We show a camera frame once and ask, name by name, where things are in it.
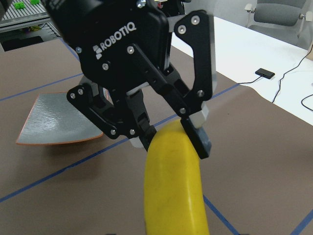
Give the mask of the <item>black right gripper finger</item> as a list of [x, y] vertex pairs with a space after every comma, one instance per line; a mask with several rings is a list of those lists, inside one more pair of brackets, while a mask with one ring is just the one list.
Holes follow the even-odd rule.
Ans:
[[174, 33], [193, 51], [195, 79], [192, 89], [185, 85], [174, 68], [164, 72], [153, 65], [137, 44], [132, 44], [132, 63], [181, 118], [183, 129], [199, 158], [205, 159], [211, 150], [211, 142], [202, 126], [208, 115], [205, 102], [211, 99], [216, 81], [214, 18], [204, 10], [192, 11], [176, 22]]

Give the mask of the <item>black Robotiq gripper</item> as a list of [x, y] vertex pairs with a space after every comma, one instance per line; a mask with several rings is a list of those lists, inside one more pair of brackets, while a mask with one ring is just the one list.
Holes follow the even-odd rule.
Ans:
[[[156, 134], [139, 90], [150, 67], [132, 61], [130, 50], [142, 51], [151, 65], [170, 71], [168, 19], [170, 2], [155, 0], [44, 0], [43, 6], [63, 39], [78, 54], [81, 69], [99, 84], [98, 93], [83, 83], [67, 93], [67, 100], [106, 136], [126, 136], [134, 147], [149, 149]], [[110, 90], [109, 102], [103, 88]]]

